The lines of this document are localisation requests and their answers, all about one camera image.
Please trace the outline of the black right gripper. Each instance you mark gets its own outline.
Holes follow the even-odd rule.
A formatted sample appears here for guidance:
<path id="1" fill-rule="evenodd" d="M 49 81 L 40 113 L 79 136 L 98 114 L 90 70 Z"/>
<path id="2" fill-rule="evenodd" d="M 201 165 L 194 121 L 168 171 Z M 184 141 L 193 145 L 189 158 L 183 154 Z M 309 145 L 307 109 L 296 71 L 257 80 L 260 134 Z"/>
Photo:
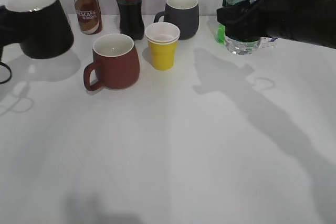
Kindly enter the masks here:
<path id="1" fill-rule="evenodd" d="M 335 0 L 243 0 L 219 8 L 217 20 L 238 41 L 276 37 L 335 48 Z"/>

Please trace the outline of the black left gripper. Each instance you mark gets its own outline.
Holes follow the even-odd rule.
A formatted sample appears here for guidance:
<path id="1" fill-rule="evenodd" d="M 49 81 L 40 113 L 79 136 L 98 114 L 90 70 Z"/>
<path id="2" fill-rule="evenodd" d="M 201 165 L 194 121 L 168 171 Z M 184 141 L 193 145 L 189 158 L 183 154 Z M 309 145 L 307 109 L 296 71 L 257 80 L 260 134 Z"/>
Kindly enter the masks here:
<path id="1" fill-rule="evenodd" d="M 1 6 L 1 58 L 7 45 L 25 40 L 25 15 Z"/>

